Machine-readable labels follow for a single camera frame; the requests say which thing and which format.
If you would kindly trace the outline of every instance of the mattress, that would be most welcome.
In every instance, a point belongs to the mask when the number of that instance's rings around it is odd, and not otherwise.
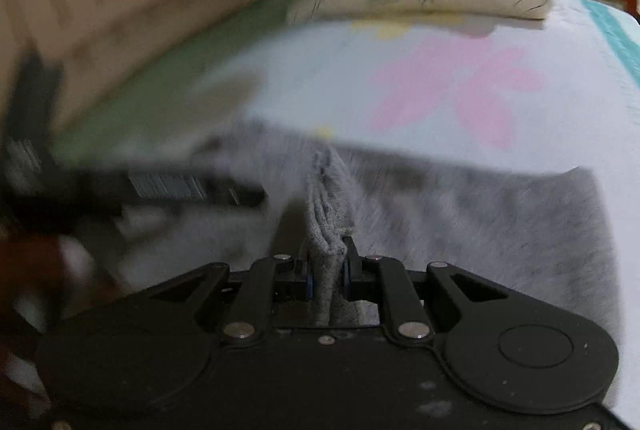
[[[640,427],[639,45],[631,16],[589,0],[555,0],[545,22],[439,15],[296,27],[284,25],[282,0],[265,0],[136,74],[60,136],[56,154],[180,158],[244,118],[492,169],[588,167],[619,256],[615,412]],[[184,270],[199,264],[186,259]]]

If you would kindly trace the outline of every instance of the gray fabric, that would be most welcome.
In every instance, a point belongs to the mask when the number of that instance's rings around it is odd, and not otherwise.
[[[335,283],[353,235],[360,254],[424,270],[444,260],[596,321],[620,344],[616,260],[593,175],[512,175],[362,149],[331,149],[257,124],[240,124],[193,164],[260,183],[261,211],[185,212],[123,270],[145,286],[219,260],[246,269],[266,256],[284,208],[307,201],[316,280],[313,323],[369,323],[371,305],[347,304]]]

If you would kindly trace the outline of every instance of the silver screw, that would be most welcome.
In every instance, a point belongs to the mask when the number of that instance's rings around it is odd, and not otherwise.
[[[421,321],[406,321],[398,327],[398,332],[406,338],[420,340],[421,338],[428,336],[431,330],[424,323],[421,323]]]
[[[320,345],[333,345],[335,343],[335,338],[333,336],[325,334],[324,336],[320,336],[318,338],[318,343]]]
[[[255,329],[252,324],[248,324],[246,321],[232,321],[230,324],[226,324],[222,332],[236,340],[244,340],[249,336],[253,336]]]

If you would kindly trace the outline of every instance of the teal stripe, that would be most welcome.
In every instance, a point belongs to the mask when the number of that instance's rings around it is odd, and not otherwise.
[[[640,88],[640,45],[629,38],[620,22],[611,14],[611,8],[593,0],[582,0],[591,19],[600,29],[611,50]]]

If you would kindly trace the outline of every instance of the pink flower print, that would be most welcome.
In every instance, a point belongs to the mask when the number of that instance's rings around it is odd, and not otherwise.
[[[421,121],[452,93],[454,112],[469,135],[506,150],[515,120],[501,92],[542,87],[540,74],[521,63],[524,54],[520,47],[495,48],[490,38],[429,38],[377,74],[375,82],[388,92],[369,127],[382,133]]]

